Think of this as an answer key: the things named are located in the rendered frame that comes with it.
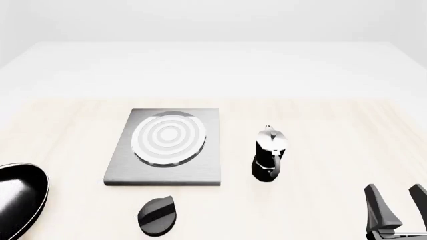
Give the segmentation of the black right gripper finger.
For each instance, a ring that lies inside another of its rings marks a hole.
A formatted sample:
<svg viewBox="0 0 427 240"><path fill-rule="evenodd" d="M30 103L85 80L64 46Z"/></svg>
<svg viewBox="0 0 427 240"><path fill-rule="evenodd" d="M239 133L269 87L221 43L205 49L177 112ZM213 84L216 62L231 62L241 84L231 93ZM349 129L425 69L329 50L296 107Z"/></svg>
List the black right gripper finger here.
<svg viewBox="0 0 427 240"><path fill-rule="evenodd" d="M402 222L387 206L377 187L374 184L367 185L364 194L367 205L366 232L395 233L394 230L400 227Z"/></svg>
<svg viewBox="0 0 427 240"><path fill-rule="evenodd" d="M409 189L409 192L422 219L427 220L427 190L421 184L415 184Z"/></svg>

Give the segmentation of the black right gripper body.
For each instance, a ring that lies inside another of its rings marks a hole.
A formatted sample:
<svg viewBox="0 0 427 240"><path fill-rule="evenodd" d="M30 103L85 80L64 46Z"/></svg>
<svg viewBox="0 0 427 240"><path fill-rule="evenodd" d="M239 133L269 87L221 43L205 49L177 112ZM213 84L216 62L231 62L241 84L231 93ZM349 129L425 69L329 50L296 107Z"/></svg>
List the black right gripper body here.
<svg viewBox="0 0 427 240"><path fill-rule="evenodd" d="M395 232L395 228L366 228L367 240L427 240L427 230L420 232Z"/></svg>

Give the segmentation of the grey stove plate with rings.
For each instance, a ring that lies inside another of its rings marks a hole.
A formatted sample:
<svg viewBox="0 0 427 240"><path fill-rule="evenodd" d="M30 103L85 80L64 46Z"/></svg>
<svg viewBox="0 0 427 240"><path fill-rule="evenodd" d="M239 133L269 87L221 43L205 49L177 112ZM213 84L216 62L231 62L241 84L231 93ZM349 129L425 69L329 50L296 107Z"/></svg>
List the grey stove plate with rings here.
<svg viewBox="0 0 427 240"><path fill-rule="evenodd" d="M105 185L220 185L219 109L132 109L103 181Z"/></svg>

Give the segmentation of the round black stove knob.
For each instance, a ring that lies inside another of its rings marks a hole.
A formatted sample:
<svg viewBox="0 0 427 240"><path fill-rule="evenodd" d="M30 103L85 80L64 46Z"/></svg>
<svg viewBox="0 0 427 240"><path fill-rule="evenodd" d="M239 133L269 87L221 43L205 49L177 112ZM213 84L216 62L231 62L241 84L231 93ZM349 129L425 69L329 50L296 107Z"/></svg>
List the round black stove knob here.
<svg viewBox="0 0 427 240"><path fill-rule="evenodd" d="M177 220L175 201L172 196L148 201L137 214L140 229L150 237L165 235Z"/></svg>

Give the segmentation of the black frying pan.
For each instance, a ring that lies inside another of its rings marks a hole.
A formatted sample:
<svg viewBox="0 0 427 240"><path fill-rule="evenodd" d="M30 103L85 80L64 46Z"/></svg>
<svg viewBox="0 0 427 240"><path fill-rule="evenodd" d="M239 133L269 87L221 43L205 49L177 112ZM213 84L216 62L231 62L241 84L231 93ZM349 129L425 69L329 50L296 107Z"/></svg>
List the black frying pan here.
<svg viewBox="0 0 427 240"><path fill-rule="evenodd" d="M0 165L0 240L24 235L42 213L48 194L48 175L37 165Z"/></svg>

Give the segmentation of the black and silver moka pot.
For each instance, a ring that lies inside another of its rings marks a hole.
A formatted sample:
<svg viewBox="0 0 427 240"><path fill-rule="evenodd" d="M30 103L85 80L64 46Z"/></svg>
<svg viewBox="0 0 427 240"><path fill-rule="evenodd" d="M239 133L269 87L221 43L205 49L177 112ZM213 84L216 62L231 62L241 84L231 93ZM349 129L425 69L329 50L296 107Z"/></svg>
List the black and silver moka pot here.
<svg viewBox="0 0 427 240"><path fill-rule="evenodd" d="M288 148L288 140L281 131L266 125L256 137L256 152L252 161L252 175L261 182L278 177L281 159Z"/></svg>

